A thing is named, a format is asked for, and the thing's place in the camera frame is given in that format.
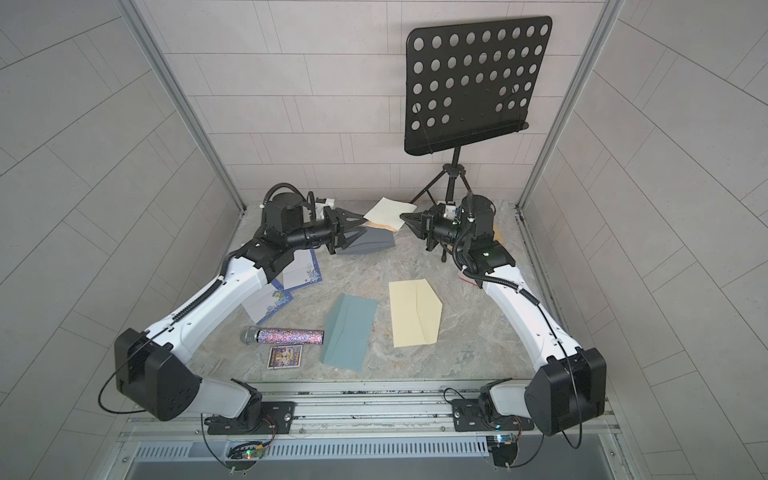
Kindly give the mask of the dark grey envelope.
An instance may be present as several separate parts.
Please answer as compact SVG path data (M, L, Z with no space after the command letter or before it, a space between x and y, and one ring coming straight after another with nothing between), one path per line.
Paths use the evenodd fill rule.
M367 233L361 240L362 248L358 252L337 252L339 255L367 255L395 246L394 233L380 228L366 227Z

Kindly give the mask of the cream yellow envelope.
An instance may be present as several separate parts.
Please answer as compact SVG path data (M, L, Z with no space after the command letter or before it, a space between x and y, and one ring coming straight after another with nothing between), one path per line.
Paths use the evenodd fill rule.
M390 282L389 295L394 347L435 344L440 330L442 302L428 281Z

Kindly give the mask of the teal blue envelope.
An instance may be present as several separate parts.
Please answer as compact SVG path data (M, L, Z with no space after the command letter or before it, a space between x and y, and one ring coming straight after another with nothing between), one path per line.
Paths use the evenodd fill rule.
M361 371L378 302L341 294L326 316L321 362Z

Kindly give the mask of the white letter with blue print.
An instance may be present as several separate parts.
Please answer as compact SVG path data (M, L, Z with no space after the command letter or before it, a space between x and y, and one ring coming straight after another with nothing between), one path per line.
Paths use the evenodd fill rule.
M292 294L275 279L246 298L242 302L242 307L251 321L259 324L274 316L292 300Z

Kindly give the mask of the white and pink letter paper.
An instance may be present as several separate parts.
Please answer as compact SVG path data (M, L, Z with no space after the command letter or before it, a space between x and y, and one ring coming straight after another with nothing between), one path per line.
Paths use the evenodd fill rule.
M470 285L473 285L474 287L479 287L479 286L478 286L478 284L477 284L477 281L476 281L475 279L473 279L473 278L470 278L469 276L467 276L467 275L464 273L464 271L460 271L460 272L459 272L459 274L458 274L458 276L459 276L459 278L460 278L461 280L463 280L464 282L466 282L466 283L468 283L468 284L470 284Z

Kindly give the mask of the tan kraft envelope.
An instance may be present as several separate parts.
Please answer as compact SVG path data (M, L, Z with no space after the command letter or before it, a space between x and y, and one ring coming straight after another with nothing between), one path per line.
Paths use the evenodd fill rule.
M494 240L499 242L500 244L504 244L504 237L502 235L501 229L496 223L493 224L493 233L494 233Z

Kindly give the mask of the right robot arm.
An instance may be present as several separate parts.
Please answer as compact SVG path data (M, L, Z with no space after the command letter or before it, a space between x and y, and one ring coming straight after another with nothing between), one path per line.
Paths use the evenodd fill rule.
M437 204L400 217L428 249L449 249L459 271L496 303L530 356L535 374L526 387L499 380L482 388L478 403L486 423L525 417L547 437L580 428L604 413L606 361L597 349L583 349L531 293L495 238L495 212L491 200L467 195L457 207Z

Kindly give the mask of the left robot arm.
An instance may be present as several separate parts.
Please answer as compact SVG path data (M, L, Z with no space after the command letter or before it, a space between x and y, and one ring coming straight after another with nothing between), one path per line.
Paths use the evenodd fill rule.
M139 413L160 421L198 414L228 433L252 432L263 422L262 395L245 382L204 378L187 366L198 347L244 300L269 286L299 250L348 247L365 218L329 205L318 209L313 193L290 183L270 188L260 205L253 237L227 253L219 272L178 309L143 331L126 329L115 340L116 390Z

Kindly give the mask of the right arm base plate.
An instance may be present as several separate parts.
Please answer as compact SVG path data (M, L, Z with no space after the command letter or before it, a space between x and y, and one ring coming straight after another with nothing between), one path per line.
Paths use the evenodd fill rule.
M456 432L526 432L535 429L531 419L520 416L500 416L488 420L476 399L455 398L449 404Z

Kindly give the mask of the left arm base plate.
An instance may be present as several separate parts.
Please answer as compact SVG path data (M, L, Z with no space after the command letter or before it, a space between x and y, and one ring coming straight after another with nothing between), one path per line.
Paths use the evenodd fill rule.
M209 435L288 434L294 418L295 402L249 403L235 418L220 415L205 417L203 425Z

